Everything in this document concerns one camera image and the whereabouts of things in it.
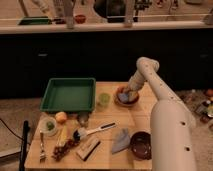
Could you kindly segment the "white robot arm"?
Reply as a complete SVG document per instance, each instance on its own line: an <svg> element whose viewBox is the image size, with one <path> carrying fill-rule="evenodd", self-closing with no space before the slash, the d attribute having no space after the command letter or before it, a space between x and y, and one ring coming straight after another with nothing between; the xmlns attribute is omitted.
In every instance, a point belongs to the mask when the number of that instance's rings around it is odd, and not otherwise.
<svg viewBox="0 0 213 171"><path fill-rule="evenodd" d="M197 171L190 134L195 118L157 74L158 61L140 57L136 66L128 89L140 91L148 82L157 98L150 116L152 171Z"/></svg>

